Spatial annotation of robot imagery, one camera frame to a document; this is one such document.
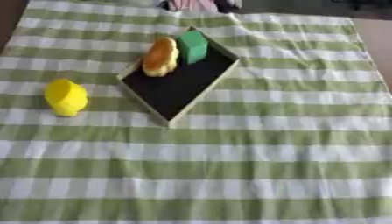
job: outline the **checkered cloth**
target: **checkered cloth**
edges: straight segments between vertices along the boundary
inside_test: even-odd
[[[162,129],[116,74],[189,25],[241,65]],[[44,100],[60,77],[76,117]],[[392,223],[392,100],[348,18],[32,0],[0,93],[0,224]]]

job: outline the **green block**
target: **green block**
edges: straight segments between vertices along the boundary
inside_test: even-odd
[[[179,50],[188,64],[203,60],[207,56],[208,41],[199,31],[187,31],[178,38]]]

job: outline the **orange toy bun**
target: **orange toy bun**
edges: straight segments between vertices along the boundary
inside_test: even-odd
[[[177,67],[179,50],[172,38],[161,38],[143,58],[143,70],[150,77],[163,77]]]

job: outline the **yellow plastic cup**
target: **yellow plastic cup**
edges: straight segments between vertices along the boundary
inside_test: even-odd
[[[76,116],[88,104],[88,92],[67,79],[54,80],[46,86],[45,98],[59,116]]]

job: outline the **wooden tray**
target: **wooden tray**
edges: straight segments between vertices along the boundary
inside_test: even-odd
[[[179,55],[177,68],[159,78],[146,76],[139,60],[117,75],[124,90],[166,127],[174,127],[181,116],[237,67],[237,56],[203,36],[208,40],[208,50],[206,58],[199,62],[187,65]]]

